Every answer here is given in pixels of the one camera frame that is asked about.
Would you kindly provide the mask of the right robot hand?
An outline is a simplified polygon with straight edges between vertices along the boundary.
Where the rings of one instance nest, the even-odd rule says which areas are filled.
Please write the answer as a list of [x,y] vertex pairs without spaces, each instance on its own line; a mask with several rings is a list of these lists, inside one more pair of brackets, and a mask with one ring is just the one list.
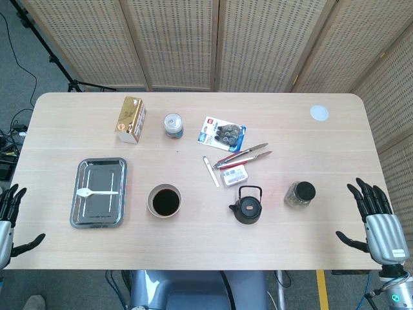
[[361,178],[356,178],[356,183],[357,187],[348,184],[347,188],[356,201],[366,240],[353,240],[341,231],[336,231],[336,236],[345,245],[368,253],[379,265],[404,264],[410,252],[401,222],[393,213],[387,195]]

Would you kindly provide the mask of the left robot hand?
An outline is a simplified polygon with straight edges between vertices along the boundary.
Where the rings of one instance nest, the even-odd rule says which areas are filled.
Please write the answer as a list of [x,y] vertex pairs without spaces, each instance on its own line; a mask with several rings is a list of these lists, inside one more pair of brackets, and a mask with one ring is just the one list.
[[20,190],[18,188],[19,185],[14,184],[1,195],[1,269],[10,263],[11,258],[36,248],[46,236],[45,233],[41,233],[29,243],[17,247],[14,245],[14,229],[19,206],[27,192],[26,187]]

